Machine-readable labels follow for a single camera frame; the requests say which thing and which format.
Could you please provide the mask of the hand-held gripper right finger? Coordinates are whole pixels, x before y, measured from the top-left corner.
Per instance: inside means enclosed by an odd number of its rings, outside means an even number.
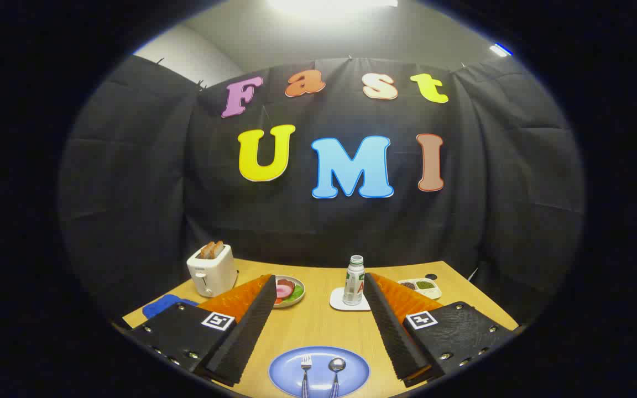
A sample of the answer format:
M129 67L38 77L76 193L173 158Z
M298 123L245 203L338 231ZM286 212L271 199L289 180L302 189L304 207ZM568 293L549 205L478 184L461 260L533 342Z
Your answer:
M406 387L465 369L515 337L463 301L442 305L378 274L365 275L364 297Z

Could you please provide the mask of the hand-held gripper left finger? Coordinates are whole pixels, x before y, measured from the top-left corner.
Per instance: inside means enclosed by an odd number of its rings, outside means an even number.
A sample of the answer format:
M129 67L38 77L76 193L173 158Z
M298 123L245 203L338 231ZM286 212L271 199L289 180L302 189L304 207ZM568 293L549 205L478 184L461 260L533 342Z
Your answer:
M275 275L261 275L197 306L174 302L126 338L174 369L233 387L275 300Z

